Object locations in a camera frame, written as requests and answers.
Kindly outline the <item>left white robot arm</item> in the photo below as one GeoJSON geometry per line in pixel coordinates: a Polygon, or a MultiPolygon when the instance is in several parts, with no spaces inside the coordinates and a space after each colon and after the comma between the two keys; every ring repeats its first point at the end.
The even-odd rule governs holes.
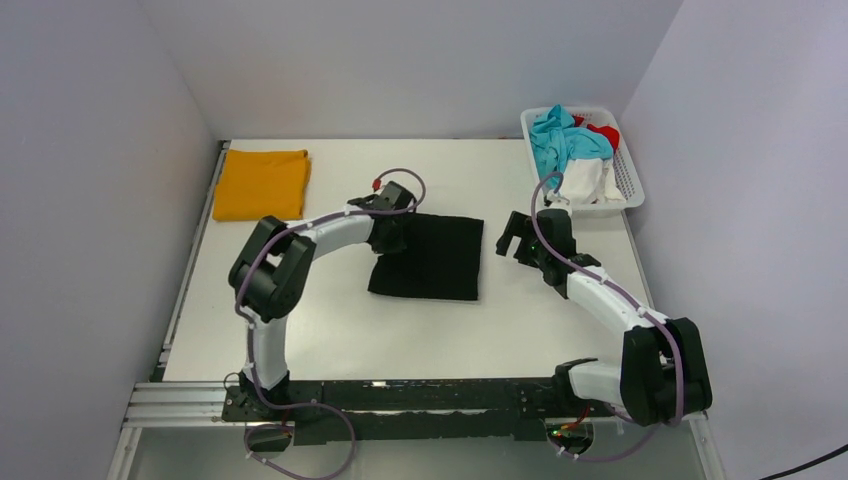
{"type": "Polygon", "coordinates": [[[266,216],[255,226],[228,274],[235,311],[247,323],[247,359],[241,388],[248,407],[264,420],[287,406],[286,361],[289,315],[300,302],[314,261],[340,249],[367,244],[378,255],[405,248],[403,228],[420,203],[390,181],[355,198],[337,212],[286,223],[266,216]]]}

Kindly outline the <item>black t shirt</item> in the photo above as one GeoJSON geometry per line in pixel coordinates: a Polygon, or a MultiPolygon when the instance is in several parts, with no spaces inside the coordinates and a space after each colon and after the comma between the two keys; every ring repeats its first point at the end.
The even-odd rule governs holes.
{"type": "Polygon", "coordinates": [[[405,247],[378,258],[370,293],[406,299],[479,299],[484,221],[415,213],[403,227],[405,247]]]}

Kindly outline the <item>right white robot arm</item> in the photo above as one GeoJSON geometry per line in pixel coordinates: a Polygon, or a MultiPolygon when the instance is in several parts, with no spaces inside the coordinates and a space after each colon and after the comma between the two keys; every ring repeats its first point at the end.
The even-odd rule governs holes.
{"type": "Polygon", "coordinates": [[[616,363],[586,357],[556,367],[550,392],[557,411],[574,415],[598,402],[640,426],[651,426],[712,406],[696,324],[650,308],[612,280],[599,260],[579,252],[567,212],[512,212],[496,242],[497,255],[506,255],[514,240],[519,242],[513,256],[519,264],[539,270],[545,284],[622,343],[616,363]]]}

